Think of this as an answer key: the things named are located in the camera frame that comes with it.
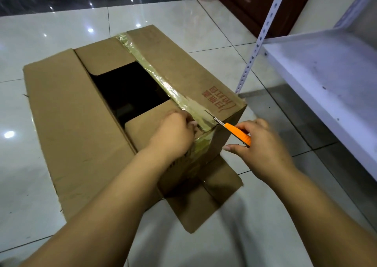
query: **orange box cutter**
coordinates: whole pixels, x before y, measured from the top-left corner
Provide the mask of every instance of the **orange box cutter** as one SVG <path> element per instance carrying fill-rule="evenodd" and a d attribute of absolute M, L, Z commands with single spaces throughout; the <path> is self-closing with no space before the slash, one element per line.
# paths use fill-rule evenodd
<path fill-rule="evenodd" d="M 224 126 L 230 133 L 232 133 L 236 138 L 238 138 L 242 143 L 244 143 L 248 148 L 252 144 L 252 137 L 246 135 L 244 132 L 242 132 L 239 128 L 233 126 L 229 123 L 223 123 L 219 119 L 217 119 L 214 115 L 212 115 L 210 112 L 205 110 L 208 114 L 210 114 L 216 122 Z"/>

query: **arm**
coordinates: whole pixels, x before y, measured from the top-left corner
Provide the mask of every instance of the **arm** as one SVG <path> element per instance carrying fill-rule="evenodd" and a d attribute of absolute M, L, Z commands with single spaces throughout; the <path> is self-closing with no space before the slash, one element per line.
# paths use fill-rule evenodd
<path fill-rule="evenodd" d="M 239 123 L 252 145 L 227 145 L 283 202 L 314 266 L 375 266 L 377 241 L 307 176 L 263 119 Z"/>
<path fill-rule="evenodd" d="M 187 112 L 173 112 L 147 148 L 22 267 L 123 266 L 153 189 L 194 140 Z"/>

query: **cardboard box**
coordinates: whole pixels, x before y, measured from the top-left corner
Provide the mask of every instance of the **cardboard box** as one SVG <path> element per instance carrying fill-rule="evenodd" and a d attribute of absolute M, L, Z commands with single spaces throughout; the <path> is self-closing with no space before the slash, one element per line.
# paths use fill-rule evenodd
<path fill-rule="evenodd" d="M 155 26 L 60 52 L 26 65 L 24 75 L 67 220 L 147 145 L 172 108 L 187 109 L 202 129 L 161 177 L 150 205 L 165 196 L 194 232 L 242 185 L 219 156 L 230 133 L 204 109 L 236 124 L 246 104 Z"/>

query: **wooden door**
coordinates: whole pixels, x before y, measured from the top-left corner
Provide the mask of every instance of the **wooden door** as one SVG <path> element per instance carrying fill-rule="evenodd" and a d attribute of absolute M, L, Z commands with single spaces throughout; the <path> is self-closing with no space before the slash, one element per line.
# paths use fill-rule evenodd
<path fill-rule="evenodd" d="M 258 36 L 273 0 L 220 0 L 251 32 Z M 267 37 L 286 36 L 308 0 L 283 0 Z"/>

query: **white shelf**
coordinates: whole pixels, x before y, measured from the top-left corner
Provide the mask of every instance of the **white shelf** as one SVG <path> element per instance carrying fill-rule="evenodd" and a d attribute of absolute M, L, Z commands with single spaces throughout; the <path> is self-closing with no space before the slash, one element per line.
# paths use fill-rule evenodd
<path fill-rule="evenodd" d="M 377 180 L 377 51 L 333 29 L 268 40 L 270 64 Z"/>

